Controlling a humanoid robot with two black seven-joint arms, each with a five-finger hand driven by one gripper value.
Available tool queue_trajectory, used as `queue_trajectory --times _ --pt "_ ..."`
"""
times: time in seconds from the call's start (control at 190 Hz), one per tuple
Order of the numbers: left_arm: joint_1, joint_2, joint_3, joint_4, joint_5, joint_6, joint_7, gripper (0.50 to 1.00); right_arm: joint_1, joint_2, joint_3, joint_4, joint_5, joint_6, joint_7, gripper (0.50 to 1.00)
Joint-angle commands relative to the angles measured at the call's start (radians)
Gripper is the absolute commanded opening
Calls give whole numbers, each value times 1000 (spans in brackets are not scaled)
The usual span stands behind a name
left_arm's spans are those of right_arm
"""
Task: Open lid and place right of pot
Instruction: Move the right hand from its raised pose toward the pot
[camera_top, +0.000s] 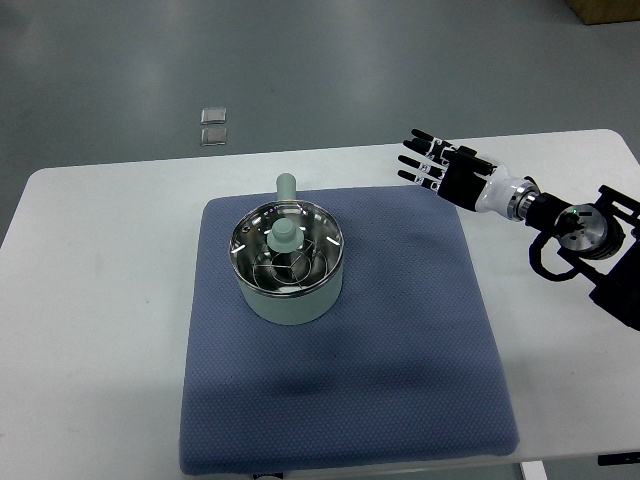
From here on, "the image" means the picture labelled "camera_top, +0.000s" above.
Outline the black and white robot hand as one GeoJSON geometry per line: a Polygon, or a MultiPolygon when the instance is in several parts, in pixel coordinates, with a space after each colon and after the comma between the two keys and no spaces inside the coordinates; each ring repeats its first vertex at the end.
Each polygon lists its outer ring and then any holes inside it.
{"type": "Polygon", "coordinates": [[[419,157],[400,155],[398,160],[409,169],[400,169],[399,177],[465,210],[522,219],[518,204],[526,193],[537,189],[531,181],[512,176],[505,165],[468,147],[455,146],[417,129],[411,135],[403,146],[419,157]]]}

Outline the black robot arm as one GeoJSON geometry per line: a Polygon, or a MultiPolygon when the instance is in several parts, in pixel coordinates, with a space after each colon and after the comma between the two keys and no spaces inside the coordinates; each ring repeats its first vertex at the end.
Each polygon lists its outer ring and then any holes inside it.
{"type": "Polygon", "coordinates": [[[534,272],[552,282],[564,282],[582,275],[594,284],[592,302],[625,326],[639,329],[639,202],[607,185],[599,187],[593,203],[572,205],[552,194],[532,190],[516,203],[516,218],[539,231],[529,247],[529,264],[534,272]],[[631,227],[628,250],[608,273],[589,265],[616,255],[631,227]],[[549,271],[542,250],[549,240],[559,244],[557,254],[571,268],[549,271]]]}

